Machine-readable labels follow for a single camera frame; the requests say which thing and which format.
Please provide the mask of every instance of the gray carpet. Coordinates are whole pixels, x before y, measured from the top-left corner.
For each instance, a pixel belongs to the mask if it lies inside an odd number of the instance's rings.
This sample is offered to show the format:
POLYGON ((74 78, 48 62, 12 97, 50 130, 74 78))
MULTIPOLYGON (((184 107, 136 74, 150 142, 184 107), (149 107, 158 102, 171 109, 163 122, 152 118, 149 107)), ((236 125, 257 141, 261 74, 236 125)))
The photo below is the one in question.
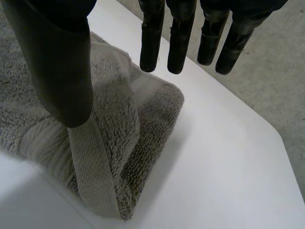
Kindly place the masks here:
MULTIPOLYGON (((143 19, 138 0, 118 0, 143 19)), ((172 17, 166 7, 163 37, 170 38, 172 17)), ((196 61, 203 25, 197 12, 188 57, 196 61)), ((219 47, 229 31, 231 17, 219 47)), ((215 63, 203 67, 211 76, 267 120, 281 135, 297 182, 305 198, 305 1, 289 0, 252 35, 232 72, 219 75, 215 63)))

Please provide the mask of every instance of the white table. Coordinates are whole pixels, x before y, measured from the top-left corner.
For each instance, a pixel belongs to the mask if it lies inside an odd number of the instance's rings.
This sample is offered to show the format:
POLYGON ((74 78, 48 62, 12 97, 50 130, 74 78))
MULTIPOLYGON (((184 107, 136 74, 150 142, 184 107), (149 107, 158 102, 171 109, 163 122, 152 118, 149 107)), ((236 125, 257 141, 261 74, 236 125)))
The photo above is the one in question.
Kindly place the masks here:
MULTIPOLYGON (((139 63, 141 21, 131 12, 99 0, 89 24, 139 63)), ((185 103, 132 220, 96 216, 39 167, 0 154, 0 228, 305 228, 280 135, 191 60, 180 75, 169 73, 168 50, 162 39, 153 74, 177 85, 185 103)))

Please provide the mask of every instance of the white surface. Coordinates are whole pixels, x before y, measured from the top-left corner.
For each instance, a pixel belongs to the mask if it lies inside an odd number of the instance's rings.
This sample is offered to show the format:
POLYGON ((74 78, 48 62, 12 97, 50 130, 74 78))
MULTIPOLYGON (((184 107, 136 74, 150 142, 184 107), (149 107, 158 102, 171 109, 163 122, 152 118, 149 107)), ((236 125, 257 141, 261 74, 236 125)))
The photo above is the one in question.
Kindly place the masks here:
MULTIPOLYGON (((127 51, 139 63, 141 21, 136 16, 115 0, 99 0, 88 19, 96 34, 127 51)), ((189 59, 180 75, 170 74, 166 69, 168 49, 169 43, 162 39, 153 74, 177 85, 185 103, 132 220, 123 223, 98 217, 52 178, 46 176, 46 179, 96 228, 305 228, 305 205, 279 134, 189 59)), ((0 194, 12 181, 7 174, 3 175, 4 163, 1 158, 0 194)), ((24 170, 17 183, 33 176, 27 175, 29 167, 21 165, 14 162, 7 168, 15 173, 24 170)), ((54 208, 66 205, 59 202, 62 197, 56 192, 45 198, 58 200, 54 208)), ((65 212, 84 222, 73 208, 65 212)))

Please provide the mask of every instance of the towel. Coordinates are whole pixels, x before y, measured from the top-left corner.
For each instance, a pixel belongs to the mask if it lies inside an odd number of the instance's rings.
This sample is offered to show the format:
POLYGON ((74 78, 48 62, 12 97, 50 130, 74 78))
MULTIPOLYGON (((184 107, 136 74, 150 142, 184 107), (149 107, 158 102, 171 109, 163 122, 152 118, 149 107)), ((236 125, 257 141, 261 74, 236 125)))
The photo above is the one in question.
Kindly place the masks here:
POLYGON ((93 33, 91 41, 93 109, 69 129, 39 101, 0 6, 0 147, 46 168, 95 213, 128 220, 184 98, 127 53, 93 33))

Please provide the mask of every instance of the folded towel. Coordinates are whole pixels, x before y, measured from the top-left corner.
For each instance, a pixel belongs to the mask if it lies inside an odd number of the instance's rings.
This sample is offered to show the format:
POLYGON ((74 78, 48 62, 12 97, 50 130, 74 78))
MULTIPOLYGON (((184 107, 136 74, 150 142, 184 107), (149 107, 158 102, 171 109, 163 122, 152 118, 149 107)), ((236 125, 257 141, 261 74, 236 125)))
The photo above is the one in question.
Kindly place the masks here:
POLYGON ((0 6, 0 147, 45 167, 92 211, 127 220, 184 98, 127 53, 93 33, 91 41, 93 110, 68 129, 40 103, 0 6))

